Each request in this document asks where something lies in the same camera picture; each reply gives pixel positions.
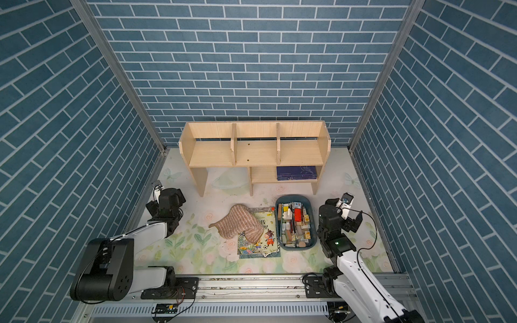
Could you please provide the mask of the pink striped cloth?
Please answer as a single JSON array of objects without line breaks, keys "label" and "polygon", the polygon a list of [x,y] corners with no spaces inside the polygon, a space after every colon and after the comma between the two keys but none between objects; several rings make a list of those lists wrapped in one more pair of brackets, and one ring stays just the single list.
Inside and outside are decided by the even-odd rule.
[{"label": "pink striped cloth", "polygon": [[243,233],[246,240],[251,244],[257,243],[264,233],[261,222],[245,205],[232,206],[225,217],[209,225],[209,228],[212,227],[215,227],[219,235],[227,240]]}]

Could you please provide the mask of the light wooden bookshelf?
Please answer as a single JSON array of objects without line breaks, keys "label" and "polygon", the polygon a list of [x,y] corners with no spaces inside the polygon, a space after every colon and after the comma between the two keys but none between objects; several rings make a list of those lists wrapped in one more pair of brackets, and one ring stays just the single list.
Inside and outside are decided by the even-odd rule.
[{"label": "light wooden bookshelf", "polygon": [[179,149],[200,196],[210,168],[245,168],[254,185],[278,183],[278,168],[313,166],[316,192],[331,137],[323,121],[188,122]]}]

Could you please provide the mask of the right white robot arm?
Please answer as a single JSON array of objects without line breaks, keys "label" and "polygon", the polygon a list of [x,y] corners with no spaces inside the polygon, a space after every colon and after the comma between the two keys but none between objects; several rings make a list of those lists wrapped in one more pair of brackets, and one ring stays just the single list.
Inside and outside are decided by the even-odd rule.
[{"label": "right white robot arm", "polygon": [[[333,263],[323,272],[327,293],[341,297],[361,322],[423,322],[418,311],[407,310],[391,296],[345,235],[358,231],[365,214],[351,208],[353,200],[353,195],[345,193],[319,207],[317,234],[324,255]],[[351,218],[350,211],[357,215]]]}]

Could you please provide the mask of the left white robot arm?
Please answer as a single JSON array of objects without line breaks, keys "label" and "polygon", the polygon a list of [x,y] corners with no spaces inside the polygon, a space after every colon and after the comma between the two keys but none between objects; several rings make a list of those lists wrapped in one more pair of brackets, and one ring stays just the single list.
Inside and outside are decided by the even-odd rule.
[{"label": "left white robot arm", "polygon": [[155,186],[146,204],[152,218],[134,230],[88,242],[78,266],[70,297],[84,304],[121,301],[129,294],[157,300],[174,297],[180,289],[172,266],[135,266],[137,253],[171,236],[183,217],[186,199],[177,188]]}]

